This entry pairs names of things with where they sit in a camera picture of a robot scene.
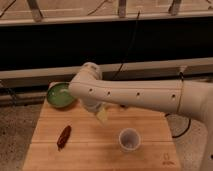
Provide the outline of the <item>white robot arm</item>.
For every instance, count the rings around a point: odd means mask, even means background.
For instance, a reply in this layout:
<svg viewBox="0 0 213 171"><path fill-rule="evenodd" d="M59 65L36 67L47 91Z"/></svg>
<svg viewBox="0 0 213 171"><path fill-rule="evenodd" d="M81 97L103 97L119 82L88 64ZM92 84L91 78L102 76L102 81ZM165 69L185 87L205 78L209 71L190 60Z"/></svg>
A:
<svg viewBox="0 0 213 171"><path fill-rule="evenodd" d="M104 81L100 67L86 62L70 81L69 90L90 112L108 102L174 113L202 122L208 135L200 171L213 171L213 83L180 79Z"/></svg>

